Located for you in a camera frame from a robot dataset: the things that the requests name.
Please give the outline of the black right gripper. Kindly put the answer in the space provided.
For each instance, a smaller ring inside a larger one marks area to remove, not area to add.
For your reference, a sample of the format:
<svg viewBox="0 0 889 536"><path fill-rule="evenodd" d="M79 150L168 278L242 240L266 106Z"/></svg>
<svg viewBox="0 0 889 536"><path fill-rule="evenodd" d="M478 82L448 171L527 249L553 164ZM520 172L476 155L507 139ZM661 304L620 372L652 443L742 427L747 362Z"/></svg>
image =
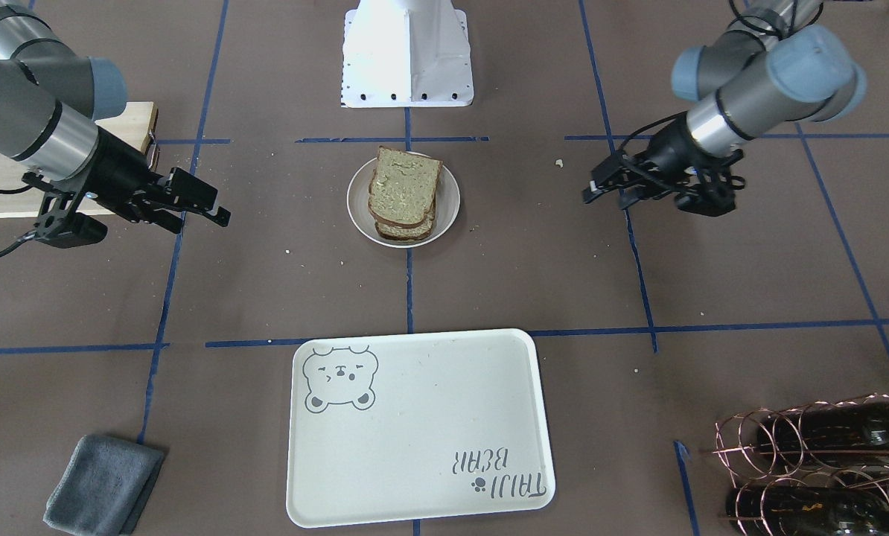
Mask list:
<svg viewBox="0 0 889 536"><path fill-rule="evenodd" d="M179 167L162 176L146 158L117 136L98 128L98 139L80 172L68 179L46 179L46 173L23 174L23 183L45 193L94 194L101 207L131 221L149 223L178 235L180 211L189 211L226 228L232 214L217 207L217 189Z"/></svg>

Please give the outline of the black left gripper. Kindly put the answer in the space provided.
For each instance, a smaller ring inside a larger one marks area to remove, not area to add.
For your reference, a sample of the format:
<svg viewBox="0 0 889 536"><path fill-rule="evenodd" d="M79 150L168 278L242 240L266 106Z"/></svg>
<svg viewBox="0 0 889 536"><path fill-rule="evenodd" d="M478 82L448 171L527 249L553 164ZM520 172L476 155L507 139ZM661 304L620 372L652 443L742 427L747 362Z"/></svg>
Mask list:
<svg viewBox="0 0 889 536"><path fill-rule="evenodd" d="M682 112L639 128L631 138L658 125L663 129L652 136L641 153L626 153L628 142L624 141L590 172L592 186L583 190L584 204L611 192L617 193L616 202L622 210L643 200L668 196L674 200L676 194L697 183L697 169L733 174L734 164L743 159L741 148L727 150L723 156L705 153L689 134Z"/></svg>

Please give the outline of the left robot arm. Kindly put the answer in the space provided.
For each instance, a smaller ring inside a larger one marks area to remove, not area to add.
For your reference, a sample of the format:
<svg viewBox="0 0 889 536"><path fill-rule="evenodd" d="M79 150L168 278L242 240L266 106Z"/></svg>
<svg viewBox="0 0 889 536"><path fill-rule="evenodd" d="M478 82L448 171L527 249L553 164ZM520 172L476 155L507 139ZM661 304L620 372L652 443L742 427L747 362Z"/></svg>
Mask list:
<svg viewBox="0 0 889 536"><path fill-rule="evenodd" d="M795 121L843 118L867 94L867 75L842 41L818 24L820 1L730 3L733 21L711 45L677 58L672 91L689 101L641 128L646 148L629 153L622 142L591 171L584 203L620 193L628 209L671 197L680 211L720 217L736 207L745 186L733 172L744 146Z"/></svg>

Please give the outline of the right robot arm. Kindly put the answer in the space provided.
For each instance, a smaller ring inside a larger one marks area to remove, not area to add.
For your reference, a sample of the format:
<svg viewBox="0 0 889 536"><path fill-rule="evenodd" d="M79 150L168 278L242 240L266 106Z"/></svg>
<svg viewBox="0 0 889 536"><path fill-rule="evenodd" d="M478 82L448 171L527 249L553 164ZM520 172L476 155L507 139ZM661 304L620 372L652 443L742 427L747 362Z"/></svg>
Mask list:
<svg viewBox="0 0 889 536"><path fill-rule="evenodd" d="M216 188L179 167L154 172L144 152L98 126L125 106L111 61L81 57L32 10L0 1L0 154L24 165L25 184L43 193L29 240L57 248L102 241L107 227L78 210L87 197L174 234L183 211L229 223Z"/></svg>

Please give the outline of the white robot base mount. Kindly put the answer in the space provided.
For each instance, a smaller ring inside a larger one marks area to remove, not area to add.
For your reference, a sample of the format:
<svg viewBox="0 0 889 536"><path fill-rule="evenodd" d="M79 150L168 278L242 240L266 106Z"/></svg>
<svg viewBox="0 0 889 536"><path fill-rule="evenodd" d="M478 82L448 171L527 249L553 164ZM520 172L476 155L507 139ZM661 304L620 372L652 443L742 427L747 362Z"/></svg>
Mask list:
<svg viewBox="0 0 889 536"><path fill-rule="evenodd" d="M360 1L343 21L340 105L469 106L468 17L451 1Z"/></svg>

